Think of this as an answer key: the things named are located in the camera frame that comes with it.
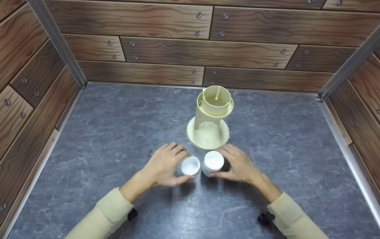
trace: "person's left hand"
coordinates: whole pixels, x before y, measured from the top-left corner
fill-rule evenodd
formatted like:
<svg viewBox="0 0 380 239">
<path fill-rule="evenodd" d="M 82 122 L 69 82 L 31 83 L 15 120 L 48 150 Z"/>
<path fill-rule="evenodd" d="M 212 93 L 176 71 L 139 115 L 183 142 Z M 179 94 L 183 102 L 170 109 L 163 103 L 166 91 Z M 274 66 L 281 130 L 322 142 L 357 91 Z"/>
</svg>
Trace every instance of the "person's left hand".
<svg viewBox="0 0 380 239">
<path fill-rule="evenodd" d="M 152 186 L 177 186 L 193 178 L 190 175 L 174 176 L 178 163 L 189 156 L 190 154 L 182 145 L 175 142 L 166 144 L 153 153 L 149 162 L 140 172 L 151 181 Z"/>
</svg>

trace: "beige sleeve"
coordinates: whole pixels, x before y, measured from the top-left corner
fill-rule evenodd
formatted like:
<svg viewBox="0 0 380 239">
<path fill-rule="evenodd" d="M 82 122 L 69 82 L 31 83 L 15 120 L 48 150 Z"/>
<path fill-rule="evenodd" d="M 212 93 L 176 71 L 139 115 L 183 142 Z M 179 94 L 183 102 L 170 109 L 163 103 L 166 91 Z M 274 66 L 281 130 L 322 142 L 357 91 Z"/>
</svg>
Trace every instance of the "beige sleeve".
<svg viewBox="0 0 380 239">
<path fill-rule="evenodd" d="M 274 224 L 288 239 L 327 239 L 323 231 L 286 193 L 282 193 L 267 209 L 275 215 Z"/>
<path fill-rule="evenodd" d="M 114 188 L 76 225 L 65 239 L 105 239 L 127 219 L 133 205 Z"/>
</svg>

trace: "wall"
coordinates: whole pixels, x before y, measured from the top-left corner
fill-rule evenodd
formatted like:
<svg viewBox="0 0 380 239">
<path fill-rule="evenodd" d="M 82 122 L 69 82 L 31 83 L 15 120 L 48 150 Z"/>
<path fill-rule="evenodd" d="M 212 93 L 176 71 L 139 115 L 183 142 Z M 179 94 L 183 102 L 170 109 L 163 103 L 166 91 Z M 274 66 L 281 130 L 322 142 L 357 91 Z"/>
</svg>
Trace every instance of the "wall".
<svg viewBox="0 0 380 239">
<path fill-rule="evenodd" d="M 318 92 L 380 24 L 372 0 L 45 2 L 89 81 Z"/>
<path fill-rule="evenodd" d="M 0 238 L 76 92 L 29 5 L 0 0 Z"/>
<path fill-rule="evenodd" d="M 326 104 L 380 204 L 380 47 Z"/>
</svg>

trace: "floor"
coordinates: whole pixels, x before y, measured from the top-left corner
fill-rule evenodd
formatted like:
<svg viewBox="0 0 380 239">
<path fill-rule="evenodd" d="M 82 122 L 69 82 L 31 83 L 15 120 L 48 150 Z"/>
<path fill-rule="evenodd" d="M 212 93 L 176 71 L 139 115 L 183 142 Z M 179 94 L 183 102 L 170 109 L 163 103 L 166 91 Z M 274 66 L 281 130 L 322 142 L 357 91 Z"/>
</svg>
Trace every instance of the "floor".
<svg viewBox="0 0 380 239">
<path fill-rule="evenodd" d="M 89 83 L 26 202 L 10 239 L 63 238 L 156 148 L 187 140 L 200 89 Z M 330 239 L 380 238 L 380 230 L 313 97 L 231 91 L 230 142 L 287 192 Z M 139 216 L 112 238 L 284 238 L 256 218 L 250 186 L 199 174 L 194 183 L 154 188 Z"/>
</svg>

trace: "stand base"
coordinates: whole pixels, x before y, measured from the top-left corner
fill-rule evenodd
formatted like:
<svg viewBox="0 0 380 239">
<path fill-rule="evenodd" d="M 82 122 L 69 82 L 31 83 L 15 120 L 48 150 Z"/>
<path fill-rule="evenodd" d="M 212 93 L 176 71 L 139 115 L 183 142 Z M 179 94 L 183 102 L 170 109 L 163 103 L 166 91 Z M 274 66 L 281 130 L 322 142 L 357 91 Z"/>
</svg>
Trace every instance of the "stand base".
<svg viewBox="0 0 380 239">
<path fill-rule="evenodd" d="M 215 150 L 227 143 L 230 130 L 225 121 L 221 120 L 219 124 L 204 121 L 195 129 L 194 120 L 195 117 L 187 124 L 187 138 L 195 147 L 202 150 Z"/>
</svg>

